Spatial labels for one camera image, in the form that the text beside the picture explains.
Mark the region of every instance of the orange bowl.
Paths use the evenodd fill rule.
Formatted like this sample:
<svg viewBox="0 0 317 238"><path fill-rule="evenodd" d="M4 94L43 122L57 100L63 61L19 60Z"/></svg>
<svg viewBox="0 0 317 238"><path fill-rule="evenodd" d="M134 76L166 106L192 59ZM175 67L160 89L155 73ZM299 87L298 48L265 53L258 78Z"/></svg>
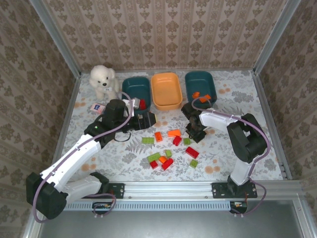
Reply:
<svg viewBox="0 0 317 238"><path fill-rule="evenodd" d="M158 73L151 79L155 107L160 111L178 109L183 101L178 76L175 73Z"/></svg>

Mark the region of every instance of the floor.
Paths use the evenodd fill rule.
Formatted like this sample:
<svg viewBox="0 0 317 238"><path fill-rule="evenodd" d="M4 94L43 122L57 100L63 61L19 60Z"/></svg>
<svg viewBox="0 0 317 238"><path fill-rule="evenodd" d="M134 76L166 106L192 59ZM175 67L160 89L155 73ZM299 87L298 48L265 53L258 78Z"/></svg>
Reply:
<svg viewBox="0 0 317 238"><path fill-rule="evenodd" d="M145 76L148 79L155 72L117 73L116 77L123 82L133 76ZM187 102L184 77L187 72L179 71L176 74L182 88L183 104ZM251 71L210 71L213 76L217 102L214 108L221 112L243 115L252 113L260 123L263 131L269 137L268 129L253 83ZM92 87L89 85L89 75L83 74L77 95L76 104L72 113L63 153L69 150L83 134L84 129L93 122L98 114L90 111L93 103L99 102ZM226 133L213 128L207 130L207 136L200 143L192 141L191 147L200 152L196 169L189 167L191 157L185 153L187 146L181 143L176 147L172 139L167 137L167 132L180 129L183 137L188 121L180 109L163 112L158 111L153 102L151 112L157 115L157 123L149 129L132 132L131 139L127 142L110 142L101 152L96 154L82 166L72 177L73 180L81 179L93 171L102 173L111 181L208 181L226 180L233 170L236 157L233 153L229 137ZM163 134L163 142L155 145L144 145L142 137L153 137L154 132ZM118 133L118 140L124 140L126 135ZM174 164L166 171L161 167L153 170L147 157L153 153L164 154L165 149L172 151ZM282 179L274 149L270 154L258 162L253 175L256 180Z"/></svg>
<svg viewBox="0 0 317 238"><path fill-rule="evenodd" d="M94 218L92 212L63 212L42 225L38 237L303 238L292 204L266 201L244 218L228 211L112 212L104 218Z"/></svg>

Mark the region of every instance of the red block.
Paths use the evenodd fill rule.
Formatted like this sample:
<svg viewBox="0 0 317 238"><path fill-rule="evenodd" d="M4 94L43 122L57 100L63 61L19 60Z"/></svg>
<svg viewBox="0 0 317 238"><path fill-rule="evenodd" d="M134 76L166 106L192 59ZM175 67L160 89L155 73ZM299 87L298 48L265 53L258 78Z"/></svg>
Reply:
<svg viewBox="0 0 317 238"><path fill-rule="evenodd" d="M141 99L140 100L140 105L139 105L139 109L140 110L145 110L147 107L145 105L145 100L144 99Z"/></svg>
<svg viewBox="0 0 317 238"><path fill-rule="evenodd" d="M173 164L173 159L169 158L168 160L165 161L164 164L162 164L162 169L166 170L171 164Z"/></svg>
<svg viewBox="0 0 317 238"><path fill-rule="evenodd" d="M150 165L151 165L152 169L155 169L157 166L159 166L155 160L150 162Z"/></svg>
<svg viewBox="0 0 317 238"><path fill-rule="evenodd" d="M176 136L175 139L173 140L173 144L178 146L180 142L182 141L182 138L180 136Z"/></svg>
<svg viewBox="0 0 317 238"><path fill-rule="evenodd" d="M199 153L196 150L194 150L192 147L188 147L186 149L186 153L189 154L194 159L197 158L197 156L199 155Z"/></svg>

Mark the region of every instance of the toy block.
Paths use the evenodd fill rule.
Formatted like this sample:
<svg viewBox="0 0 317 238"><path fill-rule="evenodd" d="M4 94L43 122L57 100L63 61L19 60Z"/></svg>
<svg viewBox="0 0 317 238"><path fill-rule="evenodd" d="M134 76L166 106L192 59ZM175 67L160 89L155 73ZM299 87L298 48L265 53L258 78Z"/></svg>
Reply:
<svg viewBox="0 0 317 238"><path fill-rule="evenodd" d="M161 157L159 158L159 161L160 161L162 164L164 164L164 163L167 161L167 157L161 156Z"/></svg>
<svg viewBox="0 0 317 238"><path fill-rule="evenodd" d="M151 165L152 169L155 169L157 166L159 166L155 160L150 162L150 165Z"/></svg>
<svg viewBox="0 0 317 238"><path fill-rule="evenodd" d="M189 154L194 159L197 158L197 156L199 155L199 153L196 150L194 150L192 147L188 147L186 149L186 153Z"/></svg>
<svg viewBox="0 0 317 238"><path fill-rule="evenodd" d="M184 138L184 145L190 145L190 139L189 138Z"/></svg>
<svg viewBox="0 0 317 238"><path fill-rule="evenodd" d="M197 164L198 164L198 161L197 161L197 160L192 160L192 161L190 162L189 166L195 169L196 166L197 166Z"/></svg>
<svg viewBox="0 0 317 238"><path fill-rule="evenodd" d="M148 160L149 162L152 162L152 161L155 161L155 160L158 160L160 158L160 154L159 152L155 153L155 154L152 154L150 156L148 156Z"/></svg>
<svg viewBox="0 0 317 238"><path fill-rule="evenodd" d="M176 137L181 136L182 134L180 133L180 130L170 130L167 135L168 137Z"/></svg>
<svg viewBox="0 0 317 238"><path fill-rule="evenodd" d="M166 170L171 164L173 164L173 159L169 158L168 160L166 160L166 162L164 164L162 164L162 169Z"/></svg>
<svg viewBox="0 0 317 238"><path fill-rule="evenodd" d="M145 100L141 99L140 100L140 105L139 105L139 109L140 110L145 110L147 108L147 106L145 105Z"/></svg>
<svg viewBox="0 0 317 238"><path fill-rule="evenodd" d="M143 144L154 144L154 137L142 137Z"/></svg>
<svg viewBox="0 0 317 238"><path fill-rule="evenodd" d="M193 93L193 96L192 96L192 97L195 99L195 98L198 98L199 95L200 95L200 92L195 92L195 93Z"/></svg>
<svg viewBox="0 0 317 238"><path fill-rule="evenodd" d="M181 141L182 141L182 138L180 138L179 136L176 136L175 139L173 140L173 144L178 146Z"/></svg>
<svg viewBox="0 0 317 238"><path fill-rule="evenodd" d="M154 136L157 142L163 141L162 134L160 132L155 132Z"/></svg>
<svg viewBox="0 0 317 238"><path fill-rule="evenodd" d="M205 103L205 102L207 101L206 98L208 98L209 100L211 99L211 97L210 97L208 94L206 94L204 97L205 97L205 98L200 98L200 99L199 99L202 103Z"/></svg>
<svg viewBox="0 0 317 238"><path fill-rule="evenodd" d="M172 157L172 152L170 150L165 150L165 154L168 158Z"/></svg>

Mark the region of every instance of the plastic tray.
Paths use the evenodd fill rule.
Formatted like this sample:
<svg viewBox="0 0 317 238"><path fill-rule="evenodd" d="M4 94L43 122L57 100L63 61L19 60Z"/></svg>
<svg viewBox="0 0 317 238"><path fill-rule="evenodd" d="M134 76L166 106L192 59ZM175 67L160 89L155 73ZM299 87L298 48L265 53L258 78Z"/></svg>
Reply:
<svg viewBox="0 0 317 238"><path fill-rule="evenodd" d="M200 97L206 94L211 96L211 105L217 101L216 88L214 87L212 75L206 71L192 71L185 75L185 85L188 102L192 102L193 93L200 92ZM197 100L196 107L209 107L208 102L202 103Z"/></svg>
<svg viewBox="0 0 317 238"><path fill-rule="evenodd" d="M183 97L178 76L175 73L158 73L151 79L153 101L160 111L180 107Z"/></svg>
<svg viewBox="0 0 317 238"><path fill-rule="evenodd" d="M148 112L151 107L151 90L150 81L146 77L127 78L122 83L122 91L128 94L131 98L144 99L146 109L134 110L135 114L143 114Z"/></svg>

